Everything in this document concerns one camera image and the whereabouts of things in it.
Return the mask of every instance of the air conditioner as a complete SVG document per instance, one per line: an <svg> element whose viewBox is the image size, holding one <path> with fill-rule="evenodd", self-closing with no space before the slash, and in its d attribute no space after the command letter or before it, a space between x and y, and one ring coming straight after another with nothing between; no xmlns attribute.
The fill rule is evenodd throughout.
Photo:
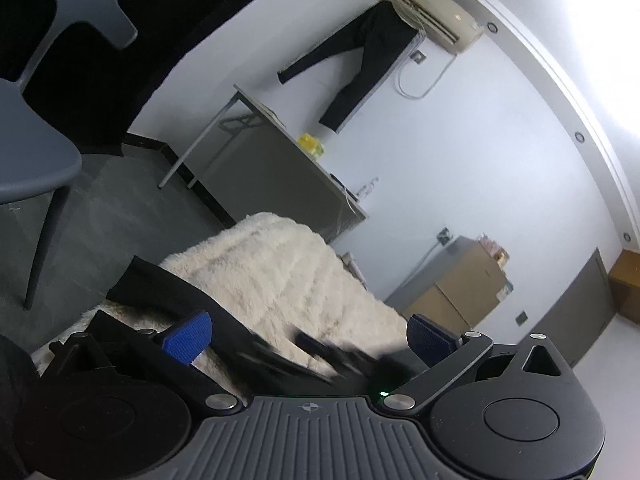
<svg viewBox="0 0 640 480"><path fill-rule="evenodd" d="M410 25L423 28L428 37L452 54L464 52L482 28L453 0L389 0Z"/></svg>

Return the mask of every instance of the logo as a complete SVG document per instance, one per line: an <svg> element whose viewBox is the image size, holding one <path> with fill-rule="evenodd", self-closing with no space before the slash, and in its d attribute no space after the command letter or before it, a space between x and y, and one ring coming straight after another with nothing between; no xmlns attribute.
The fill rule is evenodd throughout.
<svg viewBox="0 0 640 480"><path fill-rule="evenodd" d="M318 406L314 402L308 402L308 403L303 404L302 406L300 406L300 408L305 410L307 413L311 413L311 412L314 412L315 410L319 410L320 406Z"/></svg>

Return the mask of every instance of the gray door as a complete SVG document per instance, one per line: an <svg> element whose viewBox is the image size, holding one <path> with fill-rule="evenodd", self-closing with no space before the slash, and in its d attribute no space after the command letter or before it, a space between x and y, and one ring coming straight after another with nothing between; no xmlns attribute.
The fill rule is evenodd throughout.
<svg viewBox="0 0 640 480"><path fill-rule="evenodd" d="M569 288L532 332L547 335L574 366L616 313L600 251L591 255Z"/></svg>

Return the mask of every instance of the blue gripper pad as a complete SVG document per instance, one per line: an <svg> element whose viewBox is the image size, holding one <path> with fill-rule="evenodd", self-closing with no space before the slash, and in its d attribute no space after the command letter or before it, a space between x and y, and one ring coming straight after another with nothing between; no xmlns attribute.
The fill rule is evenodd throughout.
<svg viewBox="0 0 640 480"><path fill-rule="evenodd" d="M409 348L429 367L455 352L460 338L422 314L413 314L406 324Z"/></svg>
<svg viewBox="0 0 640 480"><path fill-rule="evenodd" d="M189 365L211 342L211 318L204 310L179 321L156 336L167 354Z"/></svg>

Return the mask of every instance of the white plush bedspread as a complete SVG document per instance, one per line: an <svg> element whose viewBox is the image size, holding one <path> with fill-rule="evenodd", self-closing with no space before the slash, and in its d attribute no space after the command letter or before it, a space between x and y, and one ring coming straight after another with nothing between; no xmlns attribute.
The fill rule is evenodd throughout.
<svg viewBox="0 0 640 480"><path fill-rule="evenodd" d="M326 364L288 339L292 326L369 354L406 345L406 321L364 290L319 235L290 219L270 213L247 217L232 229L172 254L161 267L209 294L284 357L321 372L328 371ZM98 308L136 329L164 330L169 325L162 317L140 316L110 302ZM81 331L94 311L56 340ZM43 346L32 357L43 371L52 354ZM210 349L194 365L236 392Z"/></svg>

